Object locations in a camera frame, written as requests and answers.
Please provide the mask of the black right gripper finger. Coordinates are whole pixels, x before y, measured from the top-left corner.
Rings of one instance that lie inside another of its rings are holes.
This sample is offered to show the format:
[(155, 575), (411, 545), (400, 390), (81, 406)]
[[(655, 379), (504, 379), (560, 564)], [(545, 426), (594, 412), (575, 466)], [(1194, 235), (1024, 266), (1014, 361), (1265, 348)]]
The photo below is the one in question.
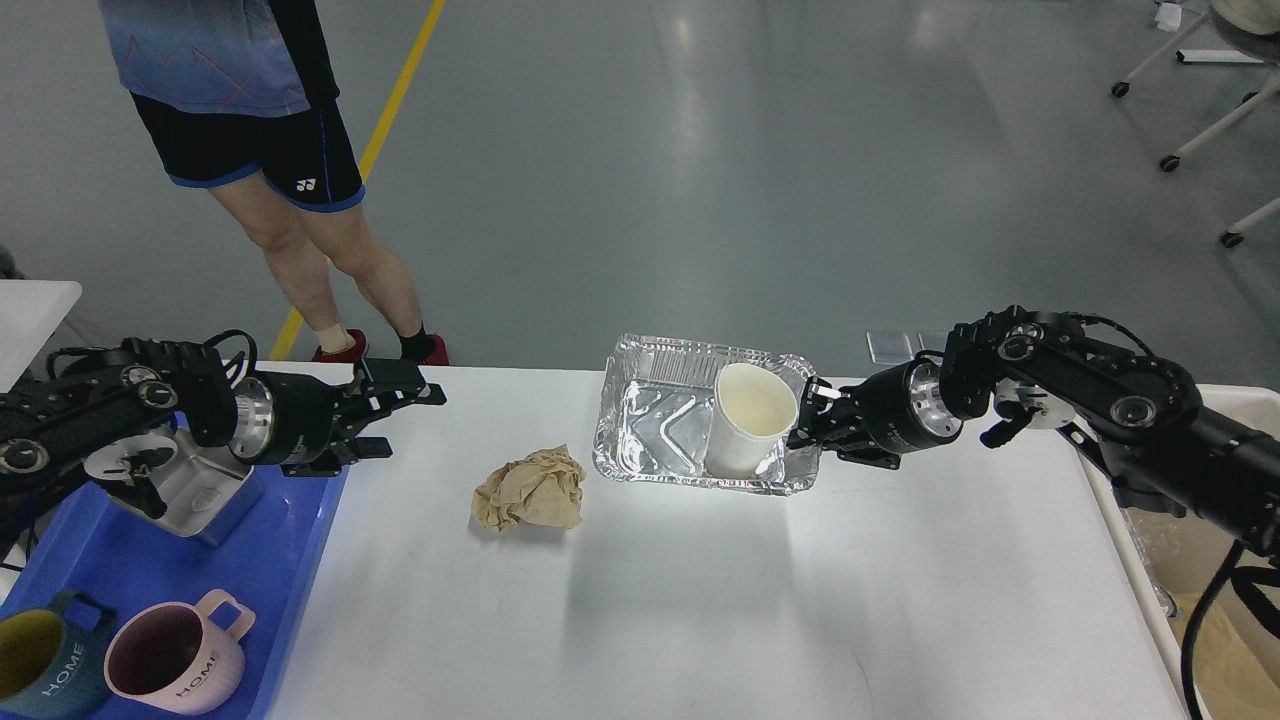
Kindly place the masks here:
[(888, 470), (897, 470), (901, 464), (899, 454), (882, 447), (860, 427), (797, 427), (788, 433), (788, 450), (812, 446), (835, 452), (836, 457), (845, 462)]
[(799, 401), (797, 430), (846, 430), (859, 425), (855, 386), (833, 387), (808, 378)]

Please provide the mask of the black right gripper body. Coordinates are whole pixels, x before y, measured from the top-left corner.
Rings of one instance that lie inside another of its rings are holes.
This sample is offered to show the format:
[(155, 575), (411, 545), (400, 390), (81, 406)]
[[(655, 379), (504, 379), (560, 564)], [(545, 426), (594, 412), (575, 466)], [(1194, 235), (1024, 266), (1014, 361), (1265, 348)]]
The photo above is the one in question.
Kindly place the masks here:
[(858, 447), (905, 455), (952, 443), (964, 420), (943, 402), (940, 373), (932, 360), (911, 360), (847, 387)]

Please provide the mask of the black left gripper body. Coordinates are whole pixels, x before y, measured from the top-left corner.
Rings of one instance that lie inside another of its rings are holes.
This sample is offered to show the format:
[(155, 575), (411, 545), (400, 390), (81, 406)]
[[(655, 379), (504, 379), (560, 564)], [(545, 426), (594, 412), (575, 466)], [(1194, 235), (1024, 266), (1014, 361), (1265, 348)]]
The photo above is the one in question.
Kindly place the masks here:
[(262, 372), (234, 387), (230, 454), (284, 471), (339, 471), (333, 430), (342, 389), (312, 375)]

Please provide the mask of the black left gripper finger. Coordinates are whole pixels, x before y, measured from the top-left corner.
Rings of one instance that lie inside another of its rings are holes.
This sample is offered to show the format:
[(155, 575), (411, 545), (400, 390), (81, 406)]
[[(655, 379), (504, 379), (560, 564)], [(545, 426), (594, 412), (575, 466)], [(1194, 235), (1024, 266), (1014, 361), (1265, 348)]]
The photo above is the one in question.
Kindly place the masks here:
[(314, 460), (301, 464), (282, 464), (284, 477), (337, 477), (347, 466), (367, 459), (390, 457), (393, 450), (384, 437), (355, 437), (330, 442)]
[(442, 406), (444, 389), (428, 382), (412, 360), (366, 357), (340, 387), (342, 421), (378, 421), (411, 405)]

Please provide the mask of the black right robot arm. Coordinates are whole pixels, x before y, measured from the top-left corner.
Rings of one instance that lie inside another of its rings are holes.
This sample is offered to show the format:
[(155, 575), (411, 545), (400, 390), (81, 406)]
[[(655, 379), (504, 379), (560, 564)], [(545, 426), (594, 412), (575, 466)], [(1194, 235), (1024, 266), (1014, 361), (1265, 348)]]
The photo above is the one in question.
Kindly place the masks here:
[(1266, 594), (1277, 585), (1277, 441), (1206, 407), (1190, 374), (1143, 341), (1124, 348), (1089, 337), (1092, 325), (1114, 322), (1012, 305), (956, 324), (941, 350), (919, 350), (859, 384), (810, 377), (786, 445), (897, 469), (905, 454), (954, 442), (964, 421), (989, 410), (998, 418), (980, 437), (989, 448), (1043, 418), (1110, 482), (1120, 506), (1213, 523), (1231, 547), (1192, 611), (1179, 659), (1188, 714), (1199, 719), (1196, 642), (1222, 588), (1277, 633)]

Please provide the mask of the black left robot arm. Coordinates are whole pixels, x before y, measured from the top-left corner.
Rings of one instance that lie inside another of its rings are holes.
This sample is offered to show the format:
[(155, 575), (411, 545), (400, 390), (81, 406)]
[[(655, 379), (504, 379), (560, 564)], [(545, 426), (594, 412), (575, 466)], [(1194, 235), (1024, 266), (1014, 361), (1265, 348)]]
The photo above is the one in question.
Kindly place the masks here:
[(116, 348), (65, 348), (61, 372), (3, 395), (3, 543), (82, 486), (95, 484), (148, 521), (186, 533), (193, 491), (174, 475), (201, 448), (288, 477), (334, 477), (390, 445), (367, 425), (412, 405), (440, 406), (443, 388), (416, 363), (365, 359), (330, 386), (312, 375), (266, 372), (259, 348), (221, 359), (224, 331), (201, 343), (127, 338)]

